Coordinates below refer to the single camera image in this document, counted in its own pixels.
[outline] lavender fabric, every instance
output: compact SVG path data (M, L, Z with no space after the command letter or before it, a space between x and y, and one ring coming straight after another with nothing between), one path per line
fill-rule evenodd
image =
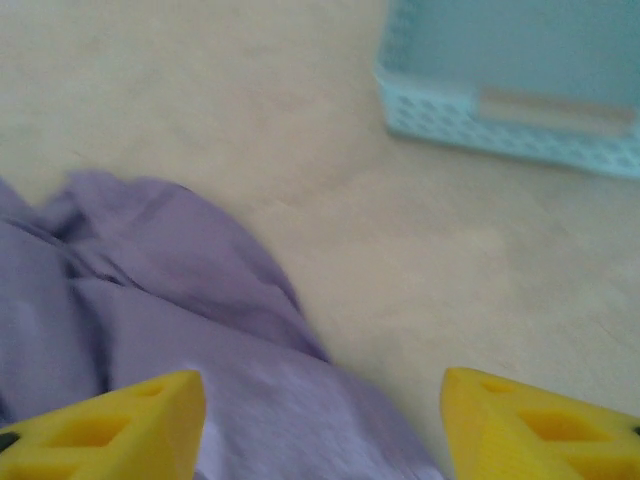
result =
M197 369L197 479L442 479L390 403L331 365L269 254L189 190L80 172L36 210L0 182L0 249L6 422Z

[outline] floor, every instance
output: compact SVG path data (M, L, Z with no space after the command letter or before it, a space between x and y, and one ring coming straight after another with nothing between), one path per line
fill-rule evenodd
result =
M0 12L0 174L32 201L99 167L218 202L445 470L448 366L640 413L640 183L388 136L383 0Z

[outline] yellow plastic piece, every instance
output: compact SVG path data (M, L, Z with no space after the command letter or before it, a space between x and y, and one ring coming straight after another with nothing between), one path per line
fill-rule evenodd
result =
M458 480L640 480L640 418L464 368L441 411Z
M205 410L184 371L16 423L0 480L191 480Z

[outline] basket handle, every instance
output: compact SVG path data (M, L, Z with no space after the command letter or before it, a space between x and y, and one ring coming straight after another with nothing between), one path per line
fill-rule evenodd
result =
M481 91L476 112L485 120L614 137L629 134L636 121L632 108L577 103L494 88Z

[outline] plastic basket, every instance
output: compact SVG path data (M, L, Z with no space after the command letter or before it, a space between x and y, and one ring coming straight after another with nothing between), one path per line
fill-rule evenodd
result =
M396 0L390 131L640 177L640 1Z

